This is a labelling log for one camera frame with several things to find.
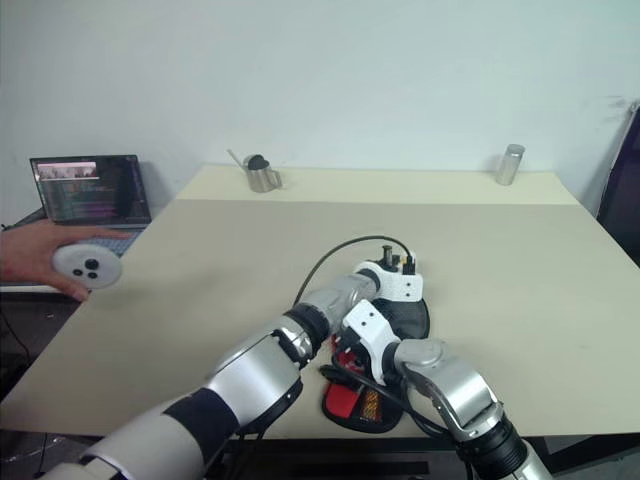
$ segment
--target laptop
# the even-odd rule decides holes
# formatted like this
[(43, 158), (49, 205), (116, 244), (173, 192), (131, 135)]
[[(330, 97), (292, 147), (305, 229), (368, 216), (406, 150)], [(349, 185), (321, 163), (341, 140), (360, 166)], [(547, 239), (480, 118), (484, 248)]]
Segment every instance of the laptop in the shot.
[(92, 238), (80, 243), (107, 247), (120, 257), (151, 223), (136, 155), (32, 158), (30, 162), (42, 207), (51, 221), (131, 234), (127, 239)]

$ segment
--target floor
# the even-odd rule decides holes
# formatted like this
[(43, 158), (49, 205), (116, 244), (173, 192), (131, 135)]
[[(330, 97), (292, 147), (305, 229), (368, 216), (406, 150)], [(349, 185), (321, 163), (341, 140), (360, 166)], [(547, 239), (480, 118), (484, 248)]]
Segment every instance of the floor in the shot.
[[(15, 333), (29, 349), (32, 357), (37, 356), (64, 325), (66, 318), (74, 311), (76, 304), (57, 302), (33, 302), (25, 300), (4, 303), (2, 312), (10, 322)], [(0, 349), (3, 354), (14, 353), (24, 355), (24, 349), (15, 341), (9, 332), (5, 319), (0, 332)], [(0, 480), (26, 480), (34, 478), (39, 471), (42, 459), (42, 447), (45, 435), (42, 433), (21, 433), (0, 431)], [(581, 437), (550, 437), (546, 439), (550, 452), (555, 452), (580, 441)], [(87, 445), (60, 435), (47, 435), (44, 449), (42, 471), (46, 472), (64, 461), (76, 460)], [(430, 473), (420, 477), (425, 480), (464, 479), (464, 468), (452, 452), (428, 452), (423, 460), (428, 463)], [(243, 478), (265, 478), (259, 475), (258, 465), (246, 470)], [(374, 478), (390, 478), (376, 475)], [(557, 478), (562, 480), (639, 480), (640, 452), (614, 459), (607, 463), (580, 470)]]

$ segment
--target beige tabletop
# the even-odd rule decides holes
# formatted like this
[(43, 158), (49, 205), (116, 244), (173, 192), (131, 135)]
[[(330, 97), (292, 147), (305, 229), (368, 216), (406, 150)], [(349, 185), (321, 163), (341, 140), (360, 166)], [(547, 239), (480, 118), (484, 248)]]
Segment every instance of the beige tabletop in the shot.
[[(125, 255), (118, 284), (92, 293), (5, 399), (2, 427), (109, 433), (197, 388), (224, 351), (287, 310), (326, 250), (383, 233), (418, 254), (432, 335), (477, 366), (521, 434), (640, 430), (640, 270), (555, 176), (505, 188), (487, 174), (409, 172), (437, 181), (420, 195), (399, 182), (390, 199), (388, 172), (348, 172), (367, 179), (357, 198), (344, 172), (298, 172), (258, 195), (241, 171), (205, 168)], [(313, 283), (379, 247), (339, 253)], [(323, 350), (303, 371), (300, 399), (268, 437), (367, 436), (322, 415), (326, 361)], [(386, 435), (422, 434), (405, 418)]]

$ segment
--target laptop screen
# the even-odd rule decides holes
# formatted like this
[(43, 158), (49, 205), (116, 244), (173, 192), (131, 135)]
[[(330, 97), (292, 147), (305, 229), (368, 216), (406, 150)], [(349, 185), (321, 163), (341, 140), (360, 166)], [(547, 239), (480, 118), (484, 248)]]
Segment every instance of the laptop screen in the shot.
[(47, 216), (67, 225), (151, 221), (136, 155), (32, 158)]

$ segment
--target metal cup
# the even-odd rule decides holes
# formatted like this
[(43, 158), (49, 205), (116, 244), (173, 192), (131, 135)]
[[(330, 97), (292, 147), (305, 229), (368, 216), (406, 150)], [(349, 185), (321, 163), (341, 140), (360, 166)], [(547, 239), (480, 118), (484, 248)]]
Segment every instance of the metal cup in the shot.
[(266, 193), (282, 187), (280, 173), (271, 169), (262, 155), (253, 155), (244, 161), (249, 188), (257, 193)]

